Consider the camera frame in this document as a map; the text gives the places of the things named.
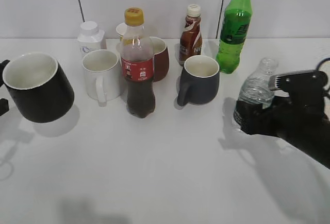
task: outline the tabletop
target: tabletop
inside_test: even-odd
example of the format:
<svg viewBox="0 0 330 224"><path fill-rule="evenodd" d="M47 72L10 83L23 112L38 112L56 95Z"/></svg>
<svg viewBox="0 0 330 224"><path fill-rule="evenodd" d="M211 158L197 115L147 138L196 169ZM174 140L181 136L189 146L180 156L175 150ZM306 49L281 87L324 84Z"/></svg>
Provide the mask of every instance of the tabletop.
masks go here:
<svg viewBox="0 0 330 224"><path fill-rule="evenodd" d="M233 129L235 99L263 57L277 72L315 68L330 39L247 39L241 63L221 74L217 97L176 104L179 40L166 40L170 70L154 83L155 112L130 115L124 95L100 107L85 92L75 39L0 39L0 58L53 55L75 92L59 120L0 117L1 224L330 223L330 170L287 142ZM117 52L119 40L107 40ZM218 40L204 40L215 57Z"/></svg>

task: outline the green bottle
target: green bottle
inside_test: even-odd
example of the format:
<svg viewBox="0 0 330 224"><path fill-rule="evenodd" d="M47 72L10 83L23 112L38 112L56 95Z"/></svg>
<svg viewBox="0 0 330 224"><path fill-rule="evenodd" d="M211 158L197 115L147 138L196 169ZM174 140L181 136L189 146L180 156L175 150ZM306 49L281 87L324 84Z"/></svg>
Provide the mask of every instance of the green bottle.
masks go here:
<svg viewBox="0 0 330 224"><path fill-rule="evenodd" d="M251 16L251 0L231 0L228 4L216 58L221 72L231 74L237 68Z"/></svg>

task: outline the green label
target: green label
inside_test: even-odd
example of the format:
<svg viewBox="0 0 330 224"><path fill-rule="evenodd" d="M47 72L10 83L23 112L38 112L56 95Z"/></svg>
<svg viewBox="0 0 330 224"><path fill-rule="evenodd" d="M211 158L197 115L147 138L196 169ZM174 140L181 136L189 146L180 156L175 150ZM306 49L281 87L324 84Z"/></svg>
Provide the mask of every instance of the green label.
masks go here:
<svg viewBox="0 0 330 224"><path fill-rule="evenodd" d="M221 40L233 45L243 43L248 33L250 19L251 17L245 16L233 20L230 16L225 16L220 35Z"/></svg>

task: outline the bottle cap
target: bottle cap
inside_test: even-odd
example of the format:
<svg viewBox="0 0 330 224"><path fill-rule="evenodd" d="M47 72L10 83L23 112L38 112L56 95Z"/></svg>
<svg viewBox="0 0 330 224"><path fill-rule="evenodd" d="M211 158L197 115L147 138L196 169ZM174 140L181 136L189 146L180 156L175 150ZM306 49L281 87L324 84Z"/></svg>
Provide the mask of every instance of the bottle cap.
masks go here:
<svg viewBox="0 0 330 224"><path fill-rule="evenodd" d="M259 62L259 69L268 75L273 75L278 67L278 61L274 58L263 58Z"/></svg>
<svg viewBox="0 0 330 224"><path fill-rule="evenodd" d="M143 11L140 8L128 8L125 10L125 23L127 26L136 27L144 23Z"/></svg>
<svg viewBox="0 0 330 224"><path fill-rule="evenodd" d="M83 35L96 35L98 33L98 25L96 22L84 22L80 25L80 32Z"/></svg>
<svg viewBox="0 0 330 224"><path fill-rule="evenodd" d="M198 17L201 15L201 7L197 4L188 5L187 15L191 17Z"/></svg>

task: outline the mug handle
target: mug handle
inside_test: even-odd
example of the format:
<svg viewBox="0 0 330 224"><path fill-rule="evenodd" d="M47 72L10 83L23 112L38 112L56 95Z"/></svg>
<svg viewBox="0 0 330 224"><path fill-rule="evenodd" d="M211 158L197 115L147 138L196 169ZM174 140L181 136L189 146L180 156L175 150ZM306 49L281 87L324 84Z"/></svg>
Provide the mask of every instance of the mug handle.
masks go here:
<svg viewBox="0 0 330 224"><path fill-rule="evenodd" d="M100 103L106 102L106 96L103 88L103 76L98 76L96 79L96 94Z"/></svg>
<svg viewBox="0 0 330 224"><path fill-rule="evenodd" d="M184 107L188 103L187 93L188 93L188 90L189 90L190 86L191 86L190 82L185 82L180 87L180 91L179 91L179 94L177 96L177 101L176 102L181 107Z"/></svg>
<svg viewBox="0 0 330 224"><path fill-rule="evenodd" d="M9 63L10 61L9 60L5 60L3 61L2 63L0 63L0 87L4 84L4 80L2 78L2 72L4 71L6 65Z"/></svg>

